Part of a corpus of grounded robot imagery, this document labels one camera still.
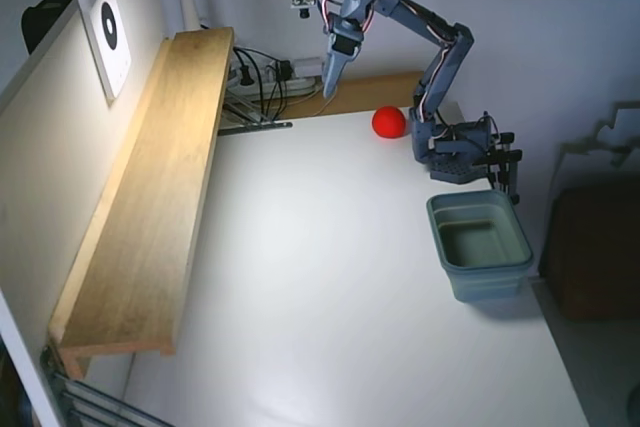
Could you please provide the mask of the grey-blue gripper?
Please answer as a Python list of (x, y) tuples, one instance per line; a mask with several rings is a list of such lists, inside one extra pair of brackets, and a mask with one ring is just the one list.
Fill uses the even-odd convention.
[(373, 1), (343, 0), (337, 13), (328, 14), (328, 55), (322, 74), (324, 98), (334, 95), (345, 69), (357, 58)]

